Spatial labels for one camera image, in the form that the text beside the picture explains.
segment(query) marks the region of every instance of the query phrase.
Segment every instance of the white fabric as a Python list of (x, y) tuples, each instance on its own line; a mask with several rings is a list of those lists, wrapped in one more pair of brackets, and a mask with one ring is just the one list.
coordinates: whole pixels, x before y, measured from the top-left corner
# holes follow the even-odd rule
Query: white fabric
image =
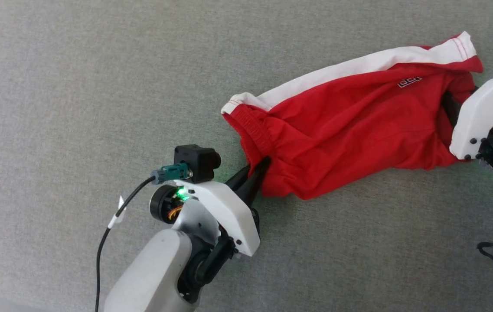
[(328, 66), (288, 81), (279, 87), (255, 97), (251, 93), (233, 95), (221, 109), (222, 114), (230, 114), (238, 105), (248, 103), (266, 111), (280, 102), (298, 95), (308, 89), (350, 75), (385, 71), (399, 63), (449, 64), (462, 62), (476, 56), (476, 49), (467, 32), (452, 38), (429, 50), (421, 47), (401, 47), (379, 51)]

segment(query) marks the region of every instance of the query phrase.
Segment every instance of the red fabric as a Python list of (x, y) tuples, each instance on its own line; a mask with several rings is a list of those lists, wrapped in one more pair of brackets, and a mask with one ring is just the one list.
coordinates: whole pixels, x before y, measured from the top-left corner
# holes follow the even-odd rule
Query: red fabric
[[(450, 91), (466, 100), (474, 90), (470, 71), (482, 71), (477, 56), (447, 65), (396, 64), (320, 84), (268, 112), (246, 103), (224, 117), (252, 167), (272, 158), (265, 196), (310, 199), (385, 168), (457, 162), (441, 97)], [(421, 80), (399, 86), (411, 77)]]

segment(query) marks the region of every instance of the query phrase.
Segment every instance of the black strap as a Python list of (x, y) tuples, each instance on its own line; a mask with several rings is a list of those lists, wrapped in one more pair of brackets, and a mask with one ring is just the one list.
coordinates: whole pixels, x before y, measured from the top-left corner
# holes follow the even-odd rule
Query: black strap
[(484, 247), (493, 247), (493, 243), (490, 243), (488, 241), (482, 241), (481, 243), (478, 244), (478, 246), (476, 247), (480, 253), (488, 258), (490, 258), (491, 260), (493, 260), (493, 255), (488, 253), (487, 251), (484, 251)]

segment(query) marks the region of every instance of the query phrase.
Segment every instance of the brand logo on shorts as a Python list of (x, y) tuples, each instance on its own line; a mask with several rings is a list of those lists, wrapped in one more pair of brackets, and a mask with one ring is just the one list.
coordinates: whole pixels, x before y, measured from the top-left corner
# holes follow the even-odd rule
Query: brand logo on shorts
[(397, 85), (401, 88), (404, 88), (406, 87), (407, 85), (411, 85), (412, 83), (415, 83), (416, 81), (420, 81), (421, 78), (420, 77), (412, 77), (412, 78), (409, 78), (409, 79), (405, 79), (401, 82), (399, 82)]

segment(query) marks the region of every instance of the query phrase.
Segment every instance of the folded red clothing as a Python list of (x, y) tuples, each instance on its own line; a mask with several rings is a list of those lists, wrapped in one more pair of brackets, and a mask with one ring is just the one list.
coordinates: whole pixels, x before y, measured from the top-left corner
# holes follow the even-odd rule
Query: folded red clothing
[(457, 162), (441, 106), (465, 101), (482, 63), (466, 32), (435, 47), (389, 49), (325, 67), (255, 97), (234, 95), (221, 113), (252, 168), (272, 158), (262, 193), (310, 199), (389, 167)]

